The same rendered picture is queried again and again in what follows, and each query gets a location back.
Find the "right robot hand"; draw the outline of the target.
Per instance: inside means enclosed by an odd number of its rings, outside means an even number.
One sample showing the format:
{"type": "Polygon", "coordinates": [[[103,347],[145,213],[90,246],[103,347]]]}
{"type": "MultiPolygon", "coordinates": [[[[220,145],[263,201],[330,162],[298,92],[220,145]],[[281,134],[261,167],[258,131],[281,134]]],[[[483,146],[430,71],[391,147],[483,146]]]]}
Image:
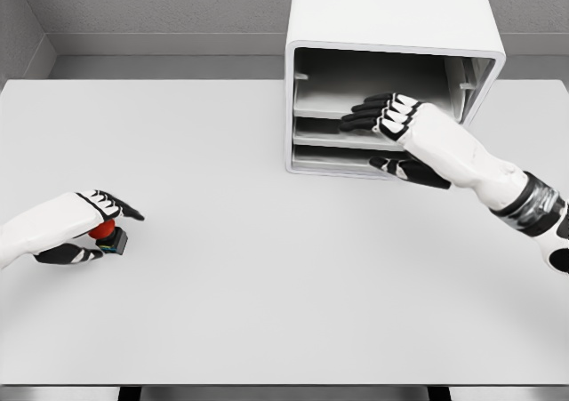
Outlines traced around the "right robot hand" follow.
{"type": "Polygon", "coordinates": [[[339,130],[365,130],[381,134],[403,147],[408,156],[373,156],[369,164],[400,180],[432,188],[449,189],[445,179],[458,156],[452,146],[462,127],[437,106],[401,93],[380,93],[354,106],[341,118],[339,130]]]}

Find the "red button black load switch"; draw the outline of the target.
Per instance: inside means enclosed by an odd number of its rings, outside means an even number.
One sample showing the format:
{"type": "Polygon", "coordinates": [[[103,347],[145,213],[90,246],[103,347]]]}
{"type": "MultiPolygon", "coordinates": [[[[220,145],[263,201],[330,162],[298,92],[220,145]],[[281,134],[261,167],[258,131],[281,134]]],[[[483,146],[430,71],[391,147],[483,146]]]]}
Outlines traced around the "red button black load switch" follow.
{"type": "Polygon", "coordinates": [[[126,232],[118,227],[114,220],[101,223],[89,231],[88,236],[95,240],[95,244],[104,253],[115,253],[119,255],[124,253],[128,241],[126,232]]]}

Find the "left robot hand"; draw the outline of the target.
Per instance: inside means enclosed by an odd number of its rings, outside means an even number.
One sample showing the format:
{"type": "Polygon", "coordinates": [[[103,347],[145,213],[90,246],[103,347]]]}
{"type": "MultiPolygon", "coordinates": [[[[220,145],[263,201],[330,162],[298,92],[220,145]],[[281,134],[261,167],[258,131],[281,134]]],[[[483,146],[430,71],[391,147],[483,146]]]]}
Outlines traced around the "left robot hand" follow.
{"type": "Polygon", "coordinates": [[[117,217],[144,220],[138,210],[106,191],[65,193],[27,212],[27,252],[38,261],[51,264],[76,264],[98,259],[103,256],[101,251],[69,241],[117,217]]]}

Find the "white multi-storey storage cabinet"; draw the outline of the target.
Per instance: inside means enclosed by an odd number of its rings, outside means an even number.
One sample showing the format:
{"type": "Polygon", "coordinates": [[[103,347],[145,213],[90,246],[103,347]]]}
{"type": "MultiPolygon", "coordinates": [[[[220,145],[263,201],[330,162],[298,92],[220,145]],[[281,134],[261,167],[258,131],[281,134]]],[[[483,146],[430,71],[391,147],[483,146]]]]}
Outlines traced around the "white multi-storey storage cabinet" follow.
{"type": "Polygon", "coordinates": [[[469,125],[505,61],[489,0],[292,0],[286,168],[374,178],[370,157],[404,151],[380,134],[340,132],[354,105],[400,92],[469,125]]]}

